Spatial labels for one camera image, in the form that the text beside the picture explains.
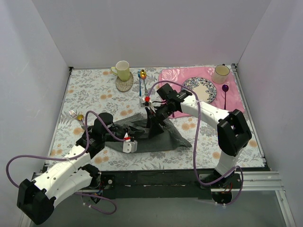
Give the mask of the grey cloth napkin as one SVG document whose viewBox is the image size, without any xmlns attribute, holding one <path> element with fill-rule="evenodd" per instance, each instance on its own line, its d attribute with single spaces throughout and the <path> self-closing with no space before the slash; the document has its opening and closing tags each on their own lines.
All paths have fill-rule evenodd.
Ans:
<svg viewBox="0 0 303 227">
<path fill-rule="evenodd" d="M 173 125 L 173 123 L 166 119 L 164 132 L 151 139 L 148 138 L 149 129 L 146 128 L 147 119 L 141 114 L 137 113 L 125 119 L 115 121 L 115 126 L 132 126 L 138 130 L 144 131 L 144 134 L 140 136 L 137 141 L 137 150 L 135 153 L 149 153 L 175 150 L 179 147 L 192 147 L 191 143 L 181 136 L 179 131 Z"/>
</svg>

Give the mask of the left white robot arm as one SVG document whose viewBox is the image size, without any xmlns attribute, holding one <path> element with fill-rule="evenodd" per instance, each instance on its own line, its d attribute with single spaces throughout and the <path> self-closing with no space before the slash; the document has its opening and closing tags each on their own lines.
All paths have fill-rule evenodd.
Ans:
<svg viewBox="0 0 303 227">
<path fill-rule="evenodd" d="M 76 191 L 100 186 L 99 169 L 89 162 L 105 147 L 106 142 L 121 142 L 124 153 L 134 153 L 137 139 L 143 134 L 143 130 L 133 126 L 114 124 L 109 113 L 100 113 L 92 126 L 85 127 L 85 133 L 63 161 L 35 179 L 25 179 L 20 183 L 17 207 L 35 224 L 44 223 L 55 207 Z"/>
</svg>

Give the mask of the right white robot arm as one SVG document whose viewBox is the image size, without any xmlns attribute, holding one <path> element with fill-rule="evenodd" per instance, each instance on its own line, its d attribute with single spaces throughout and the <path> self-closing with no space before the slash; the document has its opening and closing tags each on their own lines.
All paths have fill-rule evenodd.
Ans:
<svg viewBox="0 0 303 227">
<path fill-rule="evenodd" d="M 230 112 L 200 101 L 197 94 L 190 88 L 183 86 L 180 92 L 172 89 L 172 82 L 165 80 L 157 93 L 163 100 L 157 109 L 154 108 L 147 93 L 144 106 L 148 115 L 147 126 L 150 128 L 149 138 L 163 132 L 164 120 L 175 112 L 189 114 L 205 122 L 217 131 L 218 145 L 221 149 L 219 162 L 214 169 L 214 180 L 208 183 L 198 180 L 200 185 L 207 187 L 216 184 L 220 188 L 227 187 L 231 175 L 238 168 L 237 162 L 242 150 L 252 138 L 251 131 L 243 113 L 235 109 Z"/>
</svg>

